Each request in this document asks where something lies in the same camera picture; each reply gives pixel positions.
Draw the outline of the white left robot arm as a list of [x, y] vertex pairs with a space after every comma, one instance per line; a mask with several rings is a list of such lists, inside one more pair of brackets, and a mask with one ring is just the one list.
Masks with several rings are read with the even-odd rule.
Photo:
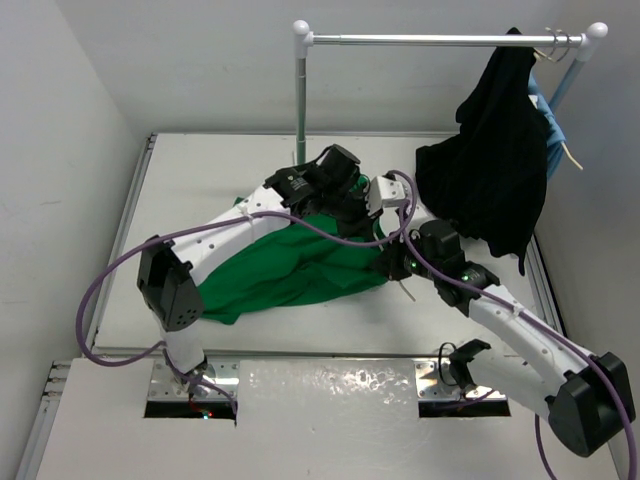
[[232, 324], [245, 313], [383, 284], [369, 264], [377, 220], [396, 194], [331, 145], [309, 163], [277, 170], [205, 228], [150, 239], [137, 284], [173, 366], [183, 375], [206, 367], [194, 327], [200, 318]]

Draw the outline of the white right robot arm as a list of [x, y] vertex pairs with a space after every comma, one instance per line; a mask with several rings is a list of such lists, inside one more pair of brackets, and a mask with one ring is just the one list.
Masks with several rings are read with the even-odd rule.
[[448, 306], [482, 325], [511, 349], [501, 354], [472, 339], [441, 368], [442, 382], [461, 392], [495, 389], [537, 414], [571, 452], [588, 457], [619, 432], [635, 408], [624, 362], [596, 356], [551, 330], [484, 266], [466, 259], [458, 234], [430, 220], [384, 247], [373, 267], [393, 281], [412, 275], [433, 282]]

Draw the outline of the green t-shirt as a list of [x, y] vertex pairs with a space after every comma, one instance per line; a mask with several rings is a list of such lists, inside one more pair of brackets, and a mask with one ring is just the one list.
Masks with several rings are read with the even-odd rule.
[[387, 282], [372, 264], [378, 248], [338, 244], [293, 224], [220, 265], [199, 286], [206, 320], [234, 324], [241, 315], [327, 302]]

